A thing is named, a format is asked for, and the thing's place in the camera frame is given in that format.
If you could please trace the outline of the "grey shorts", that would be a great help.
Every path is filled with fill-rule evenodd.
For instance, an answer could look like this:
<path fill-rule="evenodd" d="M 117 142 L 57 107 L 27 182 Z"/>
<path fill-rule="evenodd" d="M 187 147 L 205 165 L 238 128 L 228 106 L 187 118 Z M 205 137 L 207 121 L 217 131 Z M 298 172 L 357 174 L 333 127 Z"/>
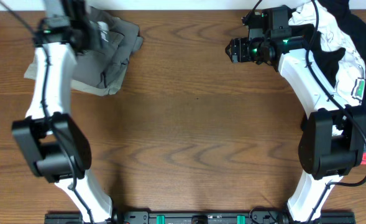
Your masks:
<path fill-rule="evenodd" d="M 91 8 L 93 22 L 105 22 L 109 27 L 108 42 L 100 50 L 87 50 L 78 57 L 73 79 L 100 89 L 106 88 L 122 69 L 128 68 L 130 56 L 141 48 L 143 38 L 139 26 Z"/>

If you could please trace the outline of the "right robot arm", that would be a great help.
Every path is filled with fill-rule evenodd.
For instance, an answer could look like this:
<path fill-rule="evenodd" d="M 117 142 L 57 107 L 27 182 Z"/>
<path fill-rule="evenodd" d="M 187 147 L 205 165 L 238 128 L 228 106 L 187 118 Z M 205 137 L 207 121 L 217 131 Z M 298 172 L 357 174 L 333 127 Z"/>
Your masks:
<path fill-rule="evenodd" d="M 287 213 L 279 223 L 347 223 L 351 215 L 323 215 L 321 209 L 335 186 L 358 187 L 343 177 L 362 162 L 366 151 L 364 129 L 366 111 L 350 106 L 332 89 L 312 60 L 302 37 L 282 39 L 236 38 L 226 47 L 231 62 L 267 63 L 290 84 L 304 108 L 306 119 L 298 145 L 303 168 L 293 195 L 287 201 Z"/>

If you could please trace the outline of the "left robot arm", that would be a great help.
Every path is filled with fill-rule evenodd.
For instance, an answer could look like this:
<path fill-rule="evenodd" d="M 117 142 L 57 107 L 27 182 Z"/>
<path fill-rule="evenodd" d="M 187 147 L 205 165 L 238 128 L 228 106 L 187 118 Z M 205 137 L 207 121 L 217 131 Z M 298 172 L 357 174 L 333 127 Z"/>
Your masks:
<path fill-rule="evenodd" d="M 91 171 L 91 149 L 70 113 L 78 54 L 101 46 L 101 28 L 86 12 L 53 14 L 35 33 L 37 73 L 25 118 L 12 135 L 31 172 L 63 190 L 80 214 L 77 223 L 112 223 L 112 199 Z"/>

